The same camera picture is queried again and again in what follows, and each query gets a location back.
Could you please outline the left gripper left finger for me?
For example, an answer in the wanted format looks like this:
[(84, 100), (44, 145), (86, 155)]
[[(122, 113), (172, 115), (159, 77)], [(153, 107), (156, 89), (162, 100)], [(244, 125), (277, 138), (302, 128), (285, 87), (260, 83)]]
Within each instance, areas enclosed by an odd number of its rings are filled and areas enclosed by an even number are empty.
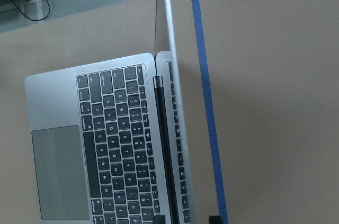
[(157, 214), (153, 217), (153, 224), (166, 224), (165, 215)]

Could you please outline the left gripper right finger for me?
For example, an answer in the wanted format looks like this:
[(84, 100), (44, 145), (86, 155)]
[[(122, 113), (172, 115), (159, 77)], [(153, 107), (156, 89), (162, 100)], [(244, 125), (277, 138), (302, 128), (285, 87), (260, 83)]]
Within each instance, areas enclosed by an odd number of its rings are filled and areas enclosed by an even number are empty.
[(222, 224), (221, 216), (209, 216), (209, 224)]

